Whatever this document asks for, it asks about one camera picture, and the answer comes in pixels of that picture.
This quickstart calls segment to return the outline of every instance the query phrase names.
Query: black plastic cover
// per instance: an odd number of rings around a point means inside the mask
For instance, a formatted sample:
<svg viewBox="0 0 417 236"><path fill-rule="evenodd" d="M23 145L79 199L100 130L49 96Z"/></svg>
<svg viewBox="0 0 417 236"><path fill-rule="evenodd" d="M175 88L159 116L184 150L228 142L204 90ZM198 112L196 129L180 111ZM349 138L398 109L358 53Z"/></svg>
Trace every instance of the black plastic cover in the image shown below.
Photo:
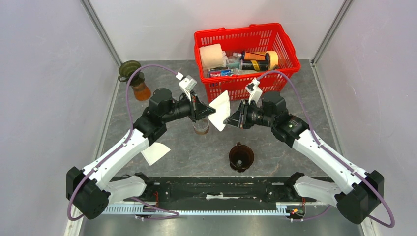
<svg viewBox="0 0 417 236"><path fill-rule="evenodd" d="M384 177L378 171L368 174L365 179L384 196ZM339 212L354 224L362 223L381 203L364 182L356 185L349 194L336 194L335 198Z"/></svg>
<svg viewBox="0 0 417 236"><path fill-rule="evenodd" d="M146 108L143 115L133 123L133 128L142 132L144 138L148 138L149 145L152 145L167 131L165 122L151 116L148 108Z"/></svg>
<svg viewBox="0 0 417 236"><path fill-rule="evenodd" d="M149 99L149 111L154 116L161 117L170 112L174 106L172 93L167 88L158 88Z"/></svg>
<svg viewBox="0 0 417 236"><path fill-rule="evenodd" d="M292 148L294 140L298 140L299 135L308 128L308 124L301 118L289 115L279 125L271 128L271 132L279 141Z"/></svg>
<svg viewBox="0 0 417 236"><path fill-rule="evenodd" d="M281 113L288 113L285 99L276 91L267 92L262 96L262 109L265 112L265 116L277 116Z"/></svg>
<svg viewBox="0 0 417 236"><path fill-rule="evenodd" d="M77 187L78 183L85 177L83 172L76 167L71 168L66 173L66 198L69 200ZM81 186L74 198L74 206L76 206L88 219L94 219L100 215L109 204L109 192L100 190L97 185L87 179Z"/></svg>
<svg viewBox="0 0 417 236"><path fill-rule="evenodd" d="M303 177L305 174L301 172L295 172L293 175L288 177L288 179L284 182L285 186L285 195L290 200L300 199L300 195L298 195L296 189L294 188L294 184L296 181Z"/></svg>
<svg viewBox="0 0 417 236"><path fill-rule="evenodd" d="M216 109L200 101L194 91L191 91L190 94L191 94L191 103L190 103L191 114L188 117L193 122L204 119L208 117L209 115L214 114L216 112Z"/></svg>

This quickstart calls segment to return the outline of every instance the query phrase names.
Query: white wall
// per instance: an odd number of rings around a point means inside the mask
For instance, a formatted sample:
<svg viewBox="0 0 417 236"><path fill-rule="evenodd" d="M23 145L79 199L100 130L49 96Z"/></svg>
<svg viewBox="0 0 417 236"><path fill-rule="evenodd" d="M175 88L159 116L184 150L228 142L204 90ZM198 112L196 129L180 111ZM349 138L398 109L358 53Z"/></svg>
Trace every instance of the white wall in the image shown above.
<svg viewBox="0 0 417 236"><path fill-rule="evenodd" d="M319 62L347 158L385 177L397 225L383 235L416 235L417 2L354 1ZM388 222L381 205L376 216Z"/></svg>
<svg viewBox="0 0 417 236"><path fill-rule="evenodd" d="M2 1L0 29L0 235L59 236L117 67L78 0Z"/></svg>
<svg viewBox="0 0 417 236"><path fill-rule="evenodd" d="M343 0L90 0L122 61L194 59L194 32L279 22L312 58Z"/></svg>

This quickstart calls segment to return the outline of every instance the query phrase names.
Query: white tag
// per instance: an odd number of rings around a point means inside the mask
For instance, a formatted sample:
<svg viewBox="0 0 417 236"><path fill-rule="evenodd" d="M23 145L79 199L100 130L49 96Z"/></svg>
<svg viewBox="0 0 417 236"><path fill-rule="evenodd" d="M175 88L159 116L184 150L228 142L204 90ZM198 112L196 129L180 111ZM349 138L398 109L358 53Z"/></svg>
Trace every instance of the white tag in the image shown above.
<svg viewBox="0 0 417 236"><path fill-rule="evenodd" d="M145 160L151 166L157 160L161 159L165 154L170 151L169 147L161 144L161 143L153 143L150 147L143 150L141 153L144 156Z"/></svg>
<svg viewBox="0 0 417 236"><path fill-rule="evenodd" d="M230 116L230 98L227 90L210 102L209 105L216 109L216 113L209 115L208 119L221 132L226 126L223 121Z"/></svg>
<svg viewBox="0 0 417 236"><path fill-rule="evenodd" d="M181 88L182 92L187 95L188 100L191 101L191 95L190 91L193 90L195 85L197 84L197 81L193 79L193 77L187 75L187 77L183 80L181 80L178 85Z"/></svg>

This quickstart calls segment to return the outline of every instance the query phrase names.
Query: metal frame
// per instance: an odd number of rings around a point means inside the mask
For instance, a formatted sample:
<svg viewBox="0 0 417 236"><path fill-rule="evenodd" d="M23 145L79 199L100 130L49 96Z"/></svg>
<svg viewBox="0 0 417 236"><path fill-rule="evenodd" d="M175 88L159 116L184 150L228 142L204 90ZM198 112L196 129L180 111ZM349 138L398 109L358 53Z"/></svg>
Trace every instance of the metal frame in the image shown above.
<svg viewBox="0 0 417 236"><path fill-rule="evenodd" d="M327 99L326 96L323 92L323 88L322 85L320 83L320 78L318 76L317 73L317 69L316 69L316 64L317 62L320 60L324 50L326 49L326 47L328 46L329 42L331 41L333 35L335 34L337 28L339 27L341 21L343 20L346 12L348 11L349 7L351 6L352 2L354 0L344 0L341 8L339 9L335 19L333 20L329 30L327 31L323 41L321 42L319 48L317 49L317 52L315 53L313 59L311 60L311 67L313 69L313 73L314 73L314 77L316 79L316 83L317 83L317 87L319 88L319 93L320 93L320 97L322 99L324 108L325 108L325 112L326 112L326 116L328 118L329 121L329 125L330 125L330 130L331 133L333 135L333 139L335 141L336 144L336 150L343 155L343 151L342 148L340 146L339 140L338 140L338 135L337 135L337 131L336 128L334 126L334 121L333 121L333 116L331 115L328 103L327 103ZM121 59L119 57L119 55L117 54L116 49L114 48L108 34L106 33L103 25L101 24L91 2L89 0L80 0L81 4L83 5L83 7L85 8L87 14L89 15L94 27L96 28L97 32L99 33L100 37L102 38L104 44L106 45L107 49L109 50L110 55L112 56L113 60L115 61L115 63L120 66L121 65ZM113 111L114 108L114 104L115 104L115 100L116 100L116 95L118 93L119 90L119 86L120 86L120 82L116 83L115 86L115 90L113 92L113 96L112 96L112 100L109 106L109 113L107 115L106 121L104 123L104 127L103 127L103 133L100 139L100 145L96 151L96 158L98 158L102 151L103 151L103 145L104 145L104 140L106 138L106 133L107 133L107 129L109 127L109 123L110 123L110 117L111 117L111 113ZM319 205L320 203L307 203L308 205ZM73 207L72 209L72 213L73 215L78 215L81 214L81 212L76 209L75 207ZM67 227L65 230L64 235L65 236L78 236L80 231L81 231L81 225L82 225L83 219L80 219L78 221L68 221L67 222ZM376 236L378 235L378 233L375 231L372 221L369 219L365 219L365 221L361 224L362 225L362 229L364 231L365 236Z"/></svg>
<svg viewBox="0 0 417 236"><path fill-rule="evenodd" d="M310 65L311 65L311 69L313 70L314 79L316 80L317 88L319 89L319 94L322 99L323 107L324 107L325 114L328 120L328 125L330 127L331 135L333 136L336 151L340 153L341 155L344 155L342 146L338 138L339 137L338 132L337 132L336 126L334 125L333 115L331 114L330 107L328 106L328 103L327 103L327 97L323 91L323 86L320 82L320 77L317 73L316 65L313 65L313 62L310 62Z"/></svg>
<svg viewBox="0 0 417 236"><path fill-rule="evenodd" d="M112 55L113 60L115 63L120 66L121 60L119 55L116 52L109 36L107 35L106 31L104 30L103 25L101 24L94 8L90 2L90 0L80 0L81 4L83 5L84 9L86 10L87 14L89 15L94 27L96 28L98 34L100 35L101 39L103 39L104 44L107 46L110 55Z"/></svg>
<svg viewBox="0 0 417 236"><path fill-rule="evenodd" d="M336 17L333 20L333 23L331 23L330 28L328 29L322 43L320 44L316 54L314 55L313 59L311 60L311 63L313 66L317 64L317 62L320 60L320 57L322 56L324 50L326 49L327 45L331 41L331 38L333 38L334 33L336 32L337 28L340 25L340 22L342 22L343 18L345 17L346 12L349 10L349 7L353 3L354 0L345 0L342 4L342 6L339 9L339 12L336 14Z"/></svg>

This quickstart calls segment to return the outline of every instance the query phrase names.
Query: metal pole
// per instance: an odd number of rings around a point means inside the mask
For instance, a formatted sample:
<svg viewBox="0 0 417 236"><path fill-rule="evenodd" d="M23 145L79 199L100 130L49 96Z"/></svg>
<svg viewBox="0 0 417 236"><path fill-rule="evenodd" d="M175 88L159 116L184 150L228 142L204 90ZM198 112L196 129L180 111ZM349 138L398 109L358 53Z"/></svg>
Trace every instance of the metal pole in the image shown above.
<svg viewBox="0 0 417 236"><path fill-rule="evenodd" d="M109 36L107 35L106 31L104 30L103 25L100 22L94 8L89 0L80 0L81 4L84 6L87 14L89 15L94 27L96 28L98 34L100 35L101 39L103 39L104 44L106 45L107 49L109 50L110 54L113 57L113 60L116 62L118 66L121 65L121 60L119 55L117 54Z"/></svg>
<svg viewBox="0 0 417 236"><path fill-rule="evenodd" d="M330 43L331 38L333 37L334 33L336 32L337 28L340 25L340 22L342 22L343 18L345 17L346 12L349 10L349 7L353 3L354 0L345 0L342 4L342 6L339 9L339 12L337 13L336 17L333 20L333 23L331 23L330 28L328 29L322 43L320 44L316 54L314 55L311 62L313 63L313 66L317 64L317 62L320 60L320 57L323 55L324 50L326 49L327 45Z"/></svg>

